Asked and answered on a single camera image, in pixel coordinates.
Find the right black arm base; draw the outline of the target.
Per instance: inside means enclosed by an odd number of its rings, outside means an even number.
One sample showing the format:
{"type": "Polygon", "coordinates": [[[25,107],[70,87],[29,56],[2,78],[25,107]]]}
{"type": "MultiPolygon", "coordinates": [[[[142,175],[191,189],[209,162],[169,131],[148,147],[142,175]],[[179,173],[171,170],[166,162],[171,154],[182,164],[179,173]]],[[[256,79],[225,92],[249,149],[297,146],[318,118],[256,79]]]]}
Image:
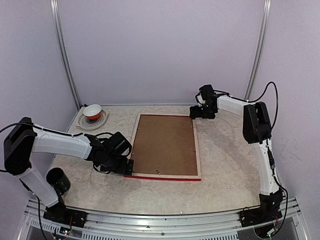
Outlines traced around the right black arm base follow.
{"type": "Polygon", "coordinates": [[[239,212],[241,226],[244,228],[281,219],[280,206],[284,199],[287,200],[287,196],[281,190],[270,195],[259,194],[259,207],[245,207],[239,212]]]}

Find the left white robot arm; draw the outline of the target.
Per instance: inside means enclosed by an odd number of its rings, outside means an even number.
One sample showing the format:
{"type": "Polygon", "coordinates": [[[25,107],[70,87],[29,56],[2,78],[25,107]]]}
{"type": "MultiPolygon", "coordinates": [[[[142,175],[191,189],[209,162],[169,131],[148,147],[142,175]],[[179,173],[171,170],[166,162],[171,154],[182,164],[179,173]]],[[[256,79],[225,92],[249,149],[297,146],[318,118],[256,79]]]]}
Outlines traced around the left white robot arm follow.
{"type": "Polygon", "coordinates": [[[61,223],[70,218],[70,211],[59,203],[57,190],[33,165],[33,155],[69,156],[92,162],[99,173],[132,174],[134,161],[129,158],[132,145],[119,131],[97,135],[66,133],[37,125],[30,117],[23,117],[9,127],[12,130],[3,141],[5,171],[18,177],[61,223]]]}

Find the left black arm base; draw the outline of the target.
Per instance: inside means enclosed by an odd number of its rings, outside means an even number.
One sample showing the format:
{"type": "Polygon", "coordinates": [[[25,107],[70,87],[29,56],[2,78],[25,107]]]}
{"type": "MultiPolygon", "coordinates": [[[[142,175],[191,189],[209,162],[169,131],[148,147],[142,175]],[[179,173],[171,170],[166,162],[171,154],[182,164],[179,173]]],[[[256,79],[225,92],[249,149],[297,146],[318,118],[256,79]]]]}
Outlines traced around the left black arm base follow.
{"type": "Polygon", "coordinates": [[[61,198],[53,206],[46,207],[43,214],[46,220],[78,228],[84,228],[87,216],[88,213],[85,211],[66,207],[61,198]]]}

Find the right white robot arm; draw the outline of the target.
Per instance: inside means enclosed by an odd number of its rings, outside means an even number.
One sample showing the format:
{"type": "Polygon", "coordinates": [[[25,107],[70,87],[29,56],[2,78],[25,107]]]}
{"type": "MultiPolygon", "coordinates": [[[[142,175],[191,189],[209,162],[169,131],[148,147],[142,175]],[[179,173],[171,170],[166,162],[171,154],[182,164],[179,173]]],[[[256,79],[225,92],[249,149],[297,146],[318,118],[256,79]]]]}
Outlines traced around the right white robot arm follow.
{"type": "Polygon", "coordinates": [[[266,104],[244,102],[226,95],[214,94],[202,98],[195,96],[197,105],[190,107],[190,117],[214,119],[219,110],[242,117],[242,135],[250,145],[257,160],[260,194],[270,196],[280,190],[275,161],[272,157],[272,126],[266,104]]]}

